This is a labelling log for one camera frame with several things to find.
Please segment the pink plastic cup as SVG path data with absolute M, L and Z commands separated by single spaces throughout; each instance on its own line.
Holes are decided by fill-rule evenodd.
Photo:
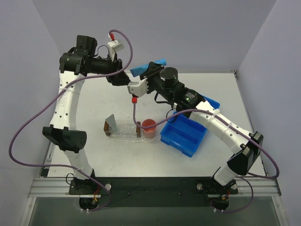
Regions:
M 156 122 L 153 119 L 146 119 L 142 122 L 143 134 L 146 138 L 154 138 L 156 133 Z

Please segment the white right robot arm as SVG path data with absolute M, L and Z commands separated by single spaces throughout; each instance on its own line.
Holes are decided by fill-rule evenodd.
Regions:
M 178 80 L 178 71 L 150 62 L 140 79 L 146 82 L 147 93 L 153 91 L 164 98 L 177 112 L 196 121 L 216 135 L 233 152 L 227 163 L 213 175 L 221 186 L 226 186 L 236 176 L 245 176 L 257 160 L 263 143 L 260 132 L 252 133 L 240 128 L 213 107 L 204 96 L 187 88 Z

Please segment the clear acrylic toothbrush holder rack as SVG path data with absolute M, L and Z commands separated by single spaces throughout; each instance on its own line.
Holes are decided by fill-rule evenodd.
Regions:
M 114 132 L 107 122 L 104 123 L 103 130 L 107 137 L 117 138 L 141 138 L 141 129 L 129 121 L 117 121 L 118 132 Z

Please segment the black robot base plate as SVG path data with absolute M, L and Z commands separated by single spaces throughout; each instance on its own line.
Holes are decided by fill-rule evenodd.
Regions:
M 222 186 L 210 177 L 112 177 L 70 183 L 69 194 L 79 196 L 83 209 L 106 207 L 207 207 L 210 199 L 227 208 L 229 195 L 238 194 L 235 180 Z

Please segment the white toothpaste tube green cap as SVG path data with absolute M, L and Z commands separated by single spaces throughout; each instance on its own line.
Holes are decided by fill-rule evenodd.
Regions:
M 108 123 L 108 125 L 111 127 L 111 129 L 114 132 L 118 132 L 118 127 L 117 127 L 114 114 L 111 114 L 108 118 L 105 119 L 105 121 Z

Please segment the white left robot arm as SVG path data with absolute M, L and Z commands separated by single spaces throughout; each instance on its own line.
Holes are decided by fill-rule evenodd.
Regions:
M 96 189 L 95 172 L 90 166 L 84 146 L 87 141 L 85 131 L 77 130 L 76 114 L 79 95 L 84 78 L 89 73 L 105 74 L 113 86 L 126 86 L 130 79 L 122 70 L 122 60 L 117 52 L 124 48 L 120 40 L 109 34 L 108 55 L 102 58 L 95 53 L 97 40 L 89 36 L 78 35 L 76 46 L 64 53 L 59 60 L 60 97 L 49 126 L 44 127 L 42 134 L 58 146 L 67 156 L 73 171 L 76 187 L 90 194 Z

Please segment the blue toothpaste tube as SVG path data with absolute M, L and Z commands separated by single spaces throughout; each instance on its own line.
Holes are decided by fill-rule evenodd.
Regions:
M 163 58 L 163 59 L 155 60 L 155 61 L 153 61 L 153 63 L 158 64 L 158 65 L 166 65 L 166 59 Z M 137 66 L 135 68 L 130 69 L 130 72 L 133 77 L 137 77 L 137 76 L 140 76 L 141 74 L 143 74 L 144 72 L 146 72 L 148 67 L 149 67 L 149 64 L 144 64 L 144 65 Z

